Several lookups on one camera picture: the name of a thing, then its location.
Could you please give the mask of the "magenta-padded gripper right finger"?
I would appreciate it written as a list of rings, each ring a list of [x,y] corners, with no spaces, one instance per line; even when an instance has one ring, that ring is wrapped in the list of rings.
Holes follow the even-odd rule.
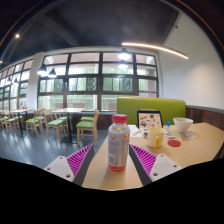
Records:
[[[129,155],[143,185],[182,169],[179,164],[165,154],[156,155],[133,144],[129,145]]]

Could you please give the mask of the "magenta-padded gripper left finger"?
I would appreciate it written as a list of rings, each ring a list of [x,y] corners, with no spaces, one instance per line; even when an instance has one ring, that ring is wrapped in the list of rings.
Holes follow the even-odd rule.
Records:
[[[93,155],[94,147],[90,144],[67,157],[57,157],[44,170],[81,186]]]

